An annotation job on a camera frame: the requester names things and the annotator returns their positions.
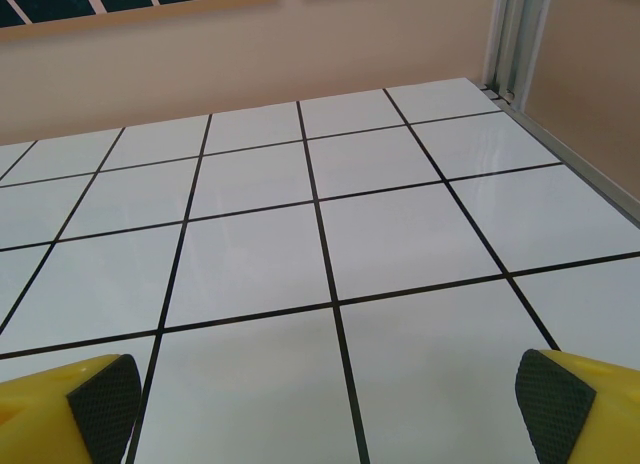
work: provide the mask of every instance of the black rubber pad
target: black rubber pad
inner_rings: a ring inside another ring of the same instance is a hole
[[[516,397],[540,464],[566,464],[596,391],[541,352],[530,349],[520,361]]]
[[[118,357],[67,400],[93,463],[119,463],[140,405],[140,375],[133,357]]]

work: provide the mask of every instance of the glossy floor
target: glossy floor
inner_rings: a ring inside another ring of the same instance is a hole
[[[535,463],[526,349],[640,368],[640,231],[465,79],[4,146],[0,176],[0,380],[132,354],[128,462]]]

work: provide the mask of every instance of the yellow robot part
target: yellow robot part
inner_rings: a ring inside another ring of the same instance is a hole
[[[130,355],[106,355],[0,384],[0,462],[120,462],[140,403]]]
[[[640,372],[529,350],[516,397],[541,464],[640,462]]]

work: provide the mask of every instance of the wall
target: wall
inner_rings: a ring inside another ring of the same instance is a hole
[[[640,199],[640,0],[551,0],[526,113]]]
[[[493,0],[278,0],[0,46],[0,143],[467,76]]]

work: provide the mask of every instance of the tiled floor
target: tiled floor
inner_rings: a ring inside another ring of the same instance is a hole
[[[0,380],[131,353],[127,462],[535,463],[526,349],[640,368],[640,231],[464,79],[0,147],[0,176]]]

